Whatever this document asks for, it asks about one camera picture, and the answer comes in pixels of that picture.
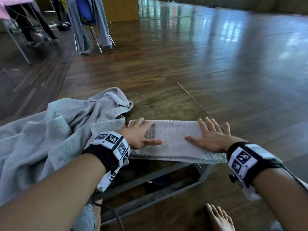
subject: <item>hand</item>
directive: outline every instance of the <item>hand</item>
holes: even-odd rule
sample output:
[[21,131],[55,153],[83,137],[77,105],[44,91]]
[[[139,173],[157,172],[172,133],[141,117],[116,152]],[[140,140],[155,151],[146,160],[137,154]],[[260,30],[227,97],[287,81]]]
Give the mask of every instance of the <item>hand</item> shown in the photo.
[[154,122],[146,122],[142,125],[143,121],[144,118],[139,118],[132,121],[128,127],[124,126],[122,129],[115,132],[122,135],[132,149],[140,149],[148,145],[161,145],[163,143],[162,139],[146,139],[144,137],[145,133]]
[[198,122],[202,133],[202,139],[185,136],[185,140],[207,151],[226,153],[233,143],[245,141],[231,136],[230,126],[227,122],[223,124],[225,129],[224,132],[222,132],[219,124],[213,118],[210,120],[206,117],[205,121],[202,121],[200,118]]

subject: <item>right hand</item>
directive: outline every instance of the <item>right hand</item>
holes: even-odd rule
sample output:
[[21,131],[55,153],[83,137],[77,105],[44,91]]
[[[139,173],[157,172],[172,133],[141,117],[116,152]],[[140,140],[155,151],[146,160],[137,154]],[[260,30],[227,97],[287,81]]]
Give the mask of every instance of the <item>right hand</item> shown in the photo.
[[245,141],[231,136],[230,126],[227,122],[223,124],[224,132],[222,132],[219,124],[213,118],[209,119],[206,117],[205,121],[202,121],[200,118],[198,122],[202,133],[202,139],[185,136],[185,140],[207,151],[226,153],[233,143]]

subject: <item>yellow basket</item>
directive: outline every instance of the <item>yellow basket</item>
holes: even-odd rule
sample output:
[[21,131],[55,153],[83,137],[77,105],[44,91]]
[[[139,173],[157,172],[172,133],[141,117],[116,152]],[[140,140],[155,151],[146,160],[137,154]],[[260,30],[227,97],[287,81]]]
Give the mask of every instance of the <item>yellow basket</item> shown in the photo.
[[65,12],[67,12],[66,11],[66,0],[60,0],[60,1],[61,1],[62,5],[64,7]]

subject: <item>pink cloth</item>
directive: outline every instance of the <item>pink cloth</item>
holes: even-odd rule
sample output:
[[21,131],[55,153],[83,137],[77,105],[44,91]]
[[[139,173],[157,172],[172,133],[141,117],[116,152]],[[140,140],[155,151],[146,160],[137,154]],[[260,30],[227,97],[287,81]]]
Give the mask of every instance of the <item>pink cloth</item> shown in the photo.
[[5,6],[23,4],[28,2],[33,2],[33,0],[0,0],[0,19],[11,19],[9,13],[5,9]]

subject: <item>blue chair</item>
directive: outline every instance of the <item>blue chair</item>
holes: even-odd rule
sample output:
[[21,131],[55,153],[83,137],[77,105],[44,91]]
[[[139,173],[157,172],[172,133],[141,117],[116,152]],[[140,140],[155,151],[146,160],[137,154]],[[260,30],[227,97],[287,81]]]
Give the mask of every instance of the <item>blue chair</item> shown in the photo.
[[95,35],[95,31],[92,27],[93,24],[96,24],[96,20],[95,20],[93,14],[92,14],[90,3],[88,2],[88,0],[76,0],[76,4],[77,4],[77,9],[78,9],[78,12],[79,12],[81,23],[83,25],[88,25],[90,27],[90,30],[91,30],[92,36],[95,40],[95,43],[97,44],[100,53],[102,53],[102,49],[99,46],[99,43],[98,43],[96,35]]

